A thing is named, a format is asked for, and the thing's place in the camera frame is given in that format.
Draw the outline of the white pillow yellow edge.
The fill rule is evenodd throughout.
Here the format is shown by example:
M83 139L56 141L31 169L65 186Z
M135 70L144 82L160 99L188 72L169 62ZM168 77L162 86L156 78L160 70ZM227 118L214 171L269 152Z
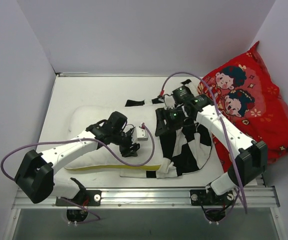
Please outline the white pillow yellow edge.
M156 129L156 106L99 107L82 106L73 113L68 139L97 139L101 143L94 151L85 153L64 168L69 171L120 169L123 177L164 178L176 170L164 157L158 137L149 137Z

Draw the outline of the black white checkered pillowcase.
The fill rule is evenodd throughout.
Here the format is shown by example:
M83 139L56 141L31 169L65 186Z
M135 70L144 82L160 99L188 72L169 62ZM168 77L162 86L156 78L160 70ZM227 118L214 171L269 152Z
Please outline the black white checkered pillowcase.
M211 156L213 138L202 124L185 121L185 126L159 136L163 154L157 170L123 168L121 177L164 179L177 178L203 168Z

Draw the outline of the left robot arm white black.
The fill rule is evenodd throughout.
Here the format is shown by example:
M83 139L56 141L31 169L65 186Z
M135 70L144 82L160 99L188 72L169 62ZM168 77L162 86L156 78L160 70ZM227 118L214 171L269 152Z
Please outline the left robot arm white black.
M88 198L84 185L75 178L61 180L55 175L75 159L101 147L107 148L109 144L119 146L124 158L137 156L139 141L145 139L147 133L141 127L125 131L126 125L127 117L116 111L69 141L40 153L27 152L16 173L16 184L34 204L53 196L66 198L75 206L81 205Z

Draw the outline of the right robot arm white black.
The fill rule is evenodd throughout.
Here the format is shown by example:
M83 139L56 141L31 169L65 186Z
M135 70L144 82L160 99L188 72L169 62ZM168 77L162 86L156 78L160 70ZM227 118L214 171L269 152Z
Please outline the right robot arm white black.
M234 188L243 188L262 174L268 165L268 147L264 141L256 142L241 132L223 116L216 103L205 94L193 96L190 90L179 87L172 93L175 108L156 109L157 137L194 124L202 125L229 151L232 165L228 171L209 184L205 192L208 203L216 205L223 194Z

